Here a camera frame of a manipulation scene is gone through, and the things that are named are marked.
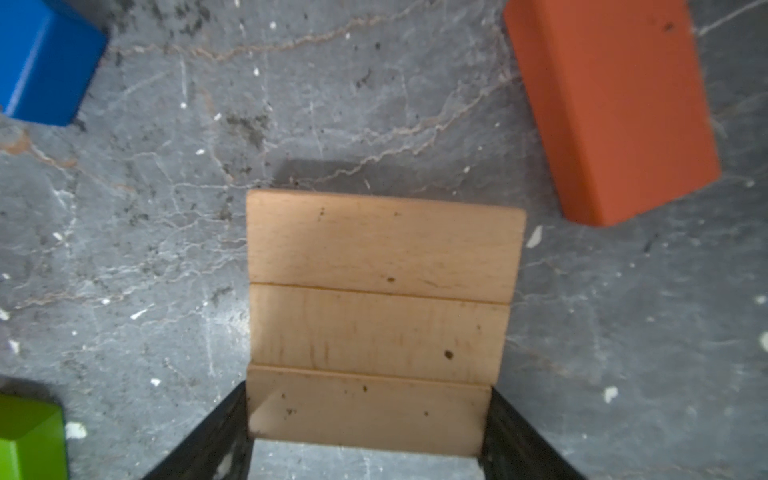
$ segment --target orange block top face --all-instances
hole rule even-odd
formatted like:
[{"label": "orange block top face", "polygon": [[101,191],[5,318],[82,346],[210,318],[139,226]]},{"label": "orange block top face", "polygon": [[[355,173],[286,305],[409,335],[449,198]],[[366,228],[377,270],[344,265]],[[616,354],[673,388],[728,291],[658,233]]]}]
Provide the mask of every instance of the orange block top face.
[{"label": "orange block top face", "polygon": [[684,0],[504,12],[565,216],[612,225],[718,178]]}]

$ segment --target blue block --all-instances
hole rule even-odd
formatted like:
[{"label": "blue block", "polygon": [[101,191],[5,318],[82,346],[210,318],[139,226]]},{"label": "blue block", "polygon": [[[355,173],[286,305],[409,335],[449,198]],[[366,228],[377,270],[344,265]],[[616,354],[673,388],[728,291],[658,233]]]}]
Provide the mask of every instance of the blue block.
[{"label": "blue block", "polygon": [[0,111],[68,125],[106,44],[62,0],[0,0]]}]

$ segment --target green block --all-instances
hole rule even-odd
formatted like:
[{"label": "green block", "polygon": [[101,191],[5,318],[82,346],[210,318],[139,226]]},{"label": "green block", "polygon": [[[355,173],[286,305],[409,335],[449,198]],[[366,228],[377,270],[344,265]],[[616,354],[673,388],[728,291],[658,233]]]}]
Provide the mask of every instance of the green block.
[{"label": "green block", "polygon": [[0,480],[43,479],[67,479],[61,409],[0,395]]}]

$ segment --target colored block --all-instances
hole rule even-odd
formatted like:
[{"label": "colored block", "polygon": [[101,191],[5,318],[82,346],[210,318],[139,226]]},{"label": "colored block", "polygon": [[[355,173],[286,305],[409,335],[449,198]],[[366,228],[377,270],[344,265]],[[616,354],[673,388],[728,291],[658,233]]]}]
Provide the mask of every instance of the colored block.
[{"label": "colored block", "polygon": [[0,2],[0,111],[65,126],[107,38],[62,0]]},{"label": "colored block", "polygon": [[0,478],[66,480],[64,423],[59,407],[0,395]]},{"label": "colored block", "polygon": [[720,175],[684,0],[504,10],[564,215],[607,226]]}]

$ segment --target orange block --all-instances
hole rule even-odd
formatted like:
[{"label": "orange block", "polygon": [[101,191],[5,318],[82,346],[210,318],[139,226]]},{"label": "orange block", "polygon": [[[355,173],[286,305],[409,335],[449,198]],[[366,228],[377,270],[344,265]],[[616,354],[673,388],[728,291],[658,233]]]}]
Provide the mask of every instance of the orange block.
[{"label": "orange block", "polygon": [[607,226],[720,176],[685,0],[510,0],[565,216]]}]

